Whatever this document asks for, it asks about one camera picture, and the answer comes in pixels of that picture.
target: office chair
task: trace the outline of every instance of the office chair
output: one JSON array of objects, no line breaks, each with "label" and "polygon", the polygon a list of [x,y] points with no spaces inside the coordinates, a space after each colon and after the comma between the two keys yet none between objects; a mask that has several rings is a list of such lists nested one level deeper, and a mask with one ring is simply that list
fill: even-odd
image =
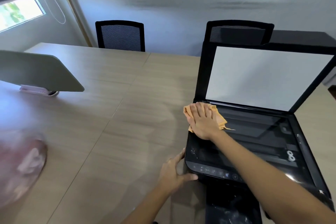
[{"label": "office chair", "polygon": [[208,21],[204,41],[241,45],[267,44],[273,29],[274,24],[257,21]]},{"label": "office chair", "polygon": [[99,48],[145,51],[144,25],[134,21],[96,21]]}]

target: white lid backing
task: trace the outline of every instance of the white lid backing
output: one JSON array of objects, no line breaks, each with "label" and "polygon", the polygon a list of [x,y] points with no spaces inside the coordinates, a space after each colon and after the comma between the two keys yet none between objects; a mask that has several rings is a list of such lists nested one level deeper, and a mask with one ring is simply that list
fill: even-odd
[{"label": "white lid backing", "polygon": [[[209,48],[207,56],[213,57],[213,63],[206,100],[281,111],[295,111],[301,105],[299,99],[303,102],[323,80],[322,71],[328,73],[325,68],[334,57],[232,45]],[[200,76],[209,76],[209,73],[202,75],[200,71]],[[311,92],[307,91],[313,82],[316,86]]]}]

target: orange cloth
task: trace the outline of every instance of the orange cloth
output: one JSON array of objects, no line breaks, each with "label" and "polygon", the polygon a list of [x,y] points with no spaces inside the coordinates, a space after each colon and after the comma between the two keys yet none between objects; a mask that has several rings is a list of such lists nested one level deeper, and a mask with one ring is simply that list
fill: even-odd
[{"label": "orange cloth", "polygon": [[[218,123],[219,129],[229,129],[225,126],[225,124],[227,123],[227,121],[223,118],[223,116],[218,112],[217,107],[215,105],[211,105],[211,104],[206,104],[203,102],[200,102],[202,107],[204,108],[204,105],[208,105],[210,106],[211,110],[213,112],[215,112],[216,115],[216,121]],[[183,113],[186,117],[193,117],[191,110],[190,110],[190,105],[187,105],[183,108]],[[191,133],[193,133],[193,130],[191,128],[191,126],[189,126],[189,131]]]}]

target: printer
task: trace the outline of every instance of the printer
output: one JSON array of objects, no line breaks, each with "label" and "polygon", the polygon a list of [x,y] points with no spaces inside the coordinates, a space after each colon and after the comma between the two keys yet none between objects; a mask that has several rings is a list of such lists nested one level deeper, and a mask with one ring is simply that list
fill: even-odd
[{"label": "printer", "polygon": [[[204,42],[194,98],[216,105],[229,136],[333,211],[294,112],[335,66],[335,54],[333,46],[301,43]],[[188,133],[184,170],[206,185],[206,223],[262,223],[259,202],[211,141]]]}]

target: conference table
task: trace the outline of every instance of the conference table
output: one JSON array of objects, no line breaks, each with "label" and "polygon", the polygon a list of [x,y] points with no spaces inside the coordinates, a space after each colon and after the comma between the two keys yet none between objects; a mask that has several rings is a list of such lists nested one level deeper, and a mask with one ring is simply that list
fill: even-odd
[{"label": "conference table", "polygon": [[[200,58],[46,43],[27,52],[59,58],[85,91],[45,97],[0,82],[0,129],[34,128],[48,144],[40,178],[0,210],[0,223],[119,223],[186,145],[183,106],[194,98]],[[296,117],[336,196],[335,99],[319,85]],[[204,223],[204,196],[202,184],[186,184],[156,221]]]}]

